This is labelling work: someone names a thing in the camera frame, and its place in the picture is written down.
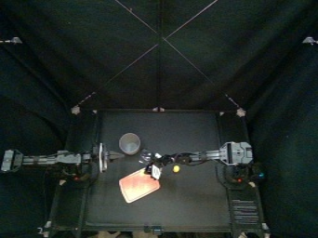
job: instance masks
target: black fabric backdrop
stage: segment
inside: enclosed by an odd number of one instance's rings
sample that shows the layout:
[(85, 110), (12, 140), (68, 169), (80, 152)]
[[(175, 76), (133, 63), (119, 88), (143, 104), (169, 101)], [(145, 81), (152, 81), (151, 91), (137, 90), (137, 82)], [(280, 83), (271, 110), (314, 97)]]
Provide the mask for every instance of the black fabric backdrop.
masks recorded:
[(1, 152), (60, 149), (71, 108), (89, 95), (83, 108), (235, 110), (227, 94), (248, 112), (272, 232), (316, 236), (318, 46), (302, 45), (318, 38), (316, 1), (2, 0), (0, 7), (0, 39), (24, 42), (0, 46)]

